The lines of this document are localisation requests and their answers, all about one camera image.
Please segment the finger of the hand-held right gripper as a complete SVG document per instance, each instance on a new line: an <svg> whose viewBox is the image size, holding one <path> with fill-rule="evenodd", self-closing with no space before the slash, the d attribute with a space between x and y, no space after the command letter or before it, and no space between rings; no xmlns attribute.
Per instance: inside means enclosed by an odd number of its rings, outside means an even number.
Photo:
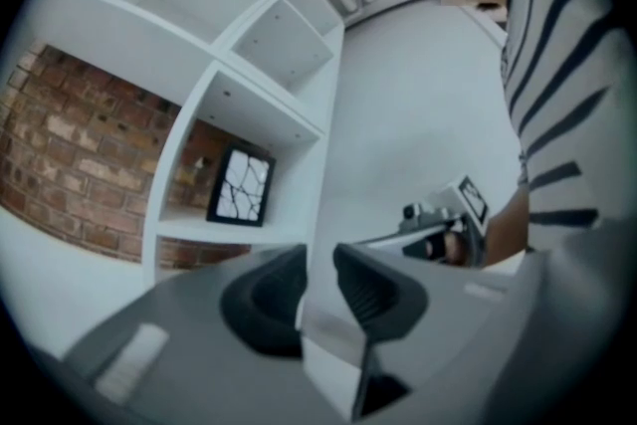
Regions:
<svg viewBox="0 0 637 425"><path fill-rule="evenodd" d="M395 257L435 258L435 242L431 238L436 236L444 236L443 223L398 231L379 238L358 241L354 245L379 250Z"/></svg>

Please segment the black picture frame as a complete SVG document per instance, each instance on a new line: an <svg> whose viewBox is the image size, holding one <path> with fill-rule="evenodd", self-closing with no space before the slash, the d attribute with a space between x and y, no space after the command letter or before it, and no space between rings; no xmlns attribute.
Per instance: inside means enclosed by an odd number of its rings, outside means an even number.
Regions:
<svg viewBox="0 0 637 425"><path fill-rule="evenodd" d="M225 151L205 219L207 222L262 227L276 160L269 154L233 143Z"/></svg>

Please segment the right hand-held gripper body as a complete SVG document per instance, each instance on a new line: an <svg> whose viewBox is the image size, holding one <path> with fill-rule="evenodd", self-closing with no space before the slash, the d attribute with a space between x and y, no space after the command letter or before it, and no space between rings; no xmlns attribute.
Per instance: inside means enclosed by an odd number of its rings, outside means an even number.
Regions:
<svg viewBox="0 0 637 425"><path fill-rule="evenodd" d="M459 243L461 263L479 267L485 259L485 236L490 210L467 175L430 192L423 201L403 208L401 235L412 239L400 248L406 257L452 265L446 240Z"/></svg>

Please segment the white cubby shelf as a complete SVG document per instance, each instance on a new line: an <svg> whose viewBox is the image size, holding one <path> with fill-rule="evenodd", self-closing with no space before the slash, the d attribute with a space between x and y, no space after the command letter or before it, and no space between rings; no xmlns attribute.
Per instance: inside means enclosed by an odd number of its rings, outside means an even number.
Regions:
<svg viewBox="0 0 637 425"><path fill-rule="evenodd" d="M207 222L192 206L172 206L169 188L195 120L209 121L267 150L276 160L262 227ZM143 283L161 280L160 242L278 246L313 241L327 138L258 85L214 61L186 98L159 156L147 202Z"/></svg>

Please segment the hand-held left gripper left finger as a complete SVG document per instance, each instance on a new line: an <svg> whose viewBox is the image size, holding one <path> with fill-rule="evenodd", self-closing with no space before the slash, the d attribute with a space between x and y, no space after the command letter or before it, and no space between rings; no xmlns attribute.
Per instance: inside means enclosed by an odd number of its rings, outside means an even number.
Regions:
<svg viewBox="0 0 637 425"><path fill-rule="evenodd" d="M350 425L312 376L333 362L302 336L302 245L169 278L64 357L104 425Z"/></svg>

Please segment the person's right forearm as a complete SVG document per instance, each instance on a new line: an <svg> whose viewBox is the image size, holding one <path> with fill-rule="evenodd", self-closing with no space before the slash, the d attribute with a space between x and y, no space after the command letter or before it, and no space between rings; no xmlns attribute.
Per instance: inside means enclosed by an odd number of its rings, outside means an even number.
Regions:
<svg viewBox="0 0 637 425"><path fill-rule="evenodd" d="M529 187L520 185L507 205L489 221L485 237L485 267L509 259L527 247L529 217Z"/></svg>

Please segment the person's right hand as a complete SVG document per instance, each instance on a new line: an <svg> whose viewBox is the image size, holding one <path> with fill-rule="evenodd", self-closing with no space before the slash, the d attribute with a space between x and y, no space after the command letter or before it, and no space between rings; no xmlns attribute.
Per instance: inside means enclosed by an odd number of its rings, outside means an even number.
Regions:
<svg viewBox="0 0 637 425"><path fill-rule="evenodd" d="M470 251L464 237L457 232L447 232L444 235L445 261L452 266L465 266L468 263Z"/></svg>

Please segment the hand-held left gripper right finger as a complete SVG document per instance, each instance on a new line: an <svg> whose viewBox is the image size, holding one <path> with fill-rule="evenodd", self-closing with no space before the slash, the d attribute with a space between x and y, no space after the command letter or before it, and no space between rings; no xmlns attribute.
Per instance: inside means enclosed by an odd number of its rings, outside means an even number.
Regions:
<svg viewBox="0 0 637 425"><path fill-rule="evenodd" d="M360 425L495 425L499 380L529 316L529 271L454 268L361 245L333 251L355 322L337 334L358 370Z"/></svg>

